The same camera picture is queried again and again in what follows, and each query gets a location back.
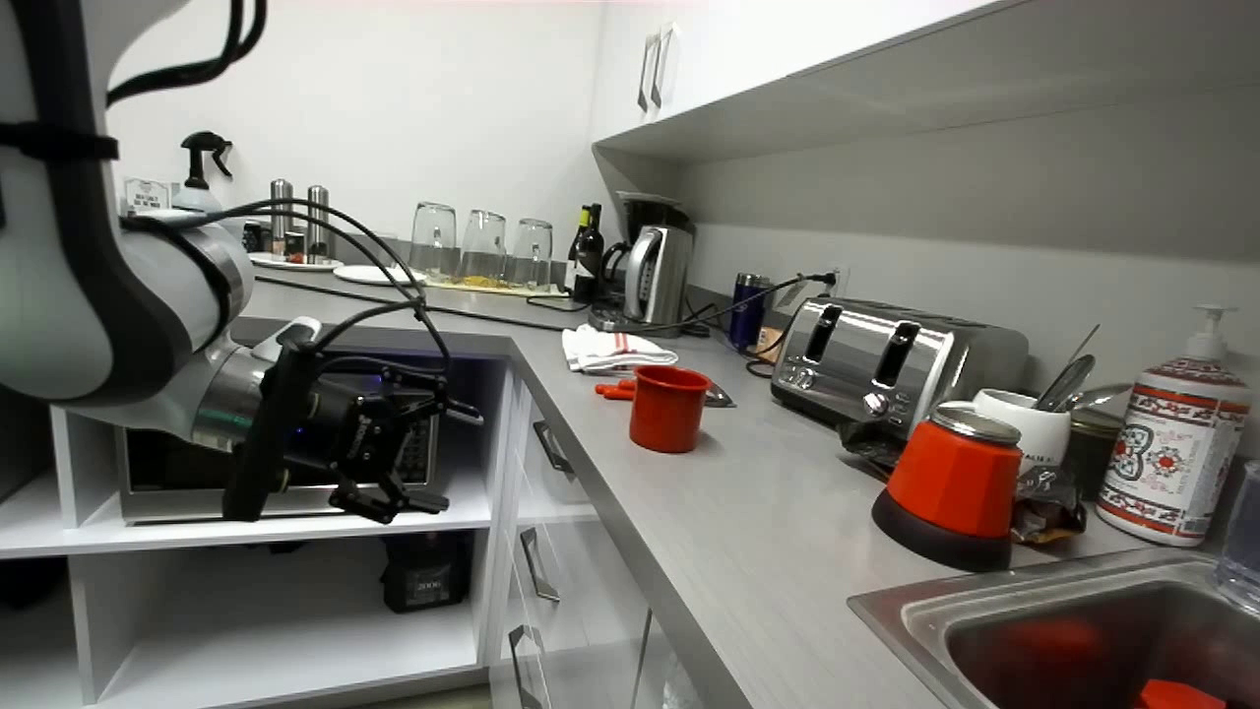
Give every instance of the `cabinet door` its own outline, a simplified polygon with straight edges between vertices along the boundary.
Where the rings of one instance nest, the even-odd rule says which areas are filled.
[[[683,659],[673,652],[659,615],[650,615],[641,632],[641,668],[633,682],[633,706],[630,709],[700,709],[700,694],[689,682]]]
[[[630,706],[647,597],[546,422],[529,425],[497,706]]]
[[[593,139],[711,98],[710,0],[606,2],[599,44]]]
[[[711,0],[711,94],[735,94],[994,0]]]
[[[621,135],[650,118],[641,98],[654,2],[606,2],[593,69],[593,139]]]

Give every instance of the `kitchen counter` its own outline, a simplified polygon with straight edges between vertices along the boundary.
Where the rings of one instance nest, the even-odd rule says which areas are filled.
[[[364,311],[353,300],[312,287],[391,300],[386,287],[352,287],[332,274],[269,279],[293,287],[260,284],[245,316],[336,322]],[[503,350],[516,375],[560,425],[560,442],[710,706],[938,706],[848,597],[962,571],[885,540],[869,525],[882,481],[837,459],[826,425],[777,405],[769,381],[747,376],[743,357],[719,337],[660,337],[683,364],[706,370],[735,402],[735,409],[706,409],[700,443],[671,455],[630,442],[630,405],[593,399],[593,376],[566,370],[554,330],[503,322],[566,325],[580,316],[469,290],[433,290],[428,303],[446,334],[511,343]],[[371,325],[408,325],[408,317],[386,316]],[[1142,544],[1091,518],[1071,556],[1125,548]],[[1016,567],[1050,557],[1016,552]]]

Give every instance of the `red mug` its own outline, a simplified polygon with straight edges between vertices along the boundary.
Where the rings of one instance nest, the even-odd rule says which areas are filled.
[[[686,451],[697,443],[710,376],[677,364],[641,364],[630,409],[630,442]]]

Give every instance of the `white cabinet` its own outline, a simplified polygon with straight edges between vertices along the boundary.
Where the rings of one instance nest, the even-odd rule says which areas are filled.
[[[492,668],[497,709],[630,706],[647,595],[606,534],[554,429],[529,405],[511,597]]]
[[[593,139],[710,106],[994,0],[664,0],[606,2]]]
[[[711,98],[710,2],[606,2],[593,69],[593,139]]]
[[[982,2],[994,0],[711,0],[710,94],[735,94]]]
[[[697,164],[1253,90],[1257,22],[1253,0],[710,0],[710,98],[593,149]]]
[[[647,623],[641,665],[630,709],[700,709],[700,694],[673,652],[659,615]]]

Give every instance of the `sink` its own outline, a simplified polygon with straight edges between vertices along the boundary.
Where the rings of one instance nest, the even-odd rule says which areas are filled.
[[[851,606],[942,706],[1131,709],[1166,677],[1260,709],[1257,592],[1217,556],[1125,552],[889,586]]]

